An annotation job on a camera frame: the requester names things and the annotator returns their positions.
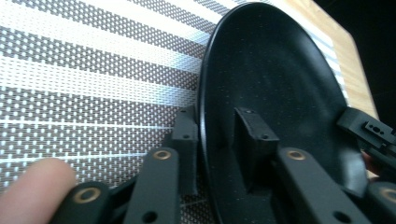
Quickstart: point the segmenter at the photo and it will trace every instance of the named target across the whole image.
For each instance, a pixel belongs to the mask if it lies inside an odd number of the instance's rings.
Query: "woven fabric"
[[[210,34],[242,3],[0,0],[0,192],[46,157],[79,182],[116,187],[136,175],[194,103]],[[330,38],[299,22],[344,88]],[[183,223],[213,222],[201,189],[181,211]]]

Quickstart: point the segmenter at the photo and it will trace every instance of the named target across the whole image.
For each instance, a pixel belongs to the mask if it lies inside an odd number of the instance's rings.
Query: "dark background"
[[[315,0],[355,39],[379,119],[396,128],[396,0]]]

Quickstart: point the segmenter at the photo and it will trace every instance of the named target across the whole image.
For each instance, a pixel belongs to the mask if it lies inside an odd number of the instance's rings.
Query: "brass ring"
[[[396,203],[396,189],[381,188],[380,193],[384,198]]]
[[[154,153],[153,157],[157,160],[164,161],[164,160],[169,159],[171,157],[171,155],[172,154],[166,150],[160,150],[160,151],[156,151]]]
[[[299,151],[288,151],[288,157],[296,161],[305,160],[305,155]]]
[[[92,195],[89,198],[83,199],[82,195],[88,191],[92,191]],[[92,201],[95,201],[99,197],[100,193],[101,191],[97,188],[82,189],[73,197],[73,200],[76,203],[90,203]]]

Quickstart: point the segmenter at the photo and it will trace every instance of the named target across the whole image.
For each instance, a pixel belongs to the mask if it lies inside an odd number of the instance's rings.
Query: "black plate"
[[[244,188],[231,151],[235,107],[258,112],[282,147],[310,152],[334,181],[362,194],[360,150],[335,125],[347,107],[344,96],[317,46],[279,9],[246,4],[219,22],[198,95],[205,179],[220,223],[276,222],[271,188],[262,196]]]

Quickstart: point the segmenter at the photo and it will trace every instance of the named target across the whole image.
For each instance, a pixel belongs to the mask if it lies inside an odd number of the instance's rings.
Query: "wooden table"
[[[350,105],[378,118],[373,97],[361,66],[361,59],[350,33],[312,0],[280,1],[300,13],[332,39],[346,83]]]

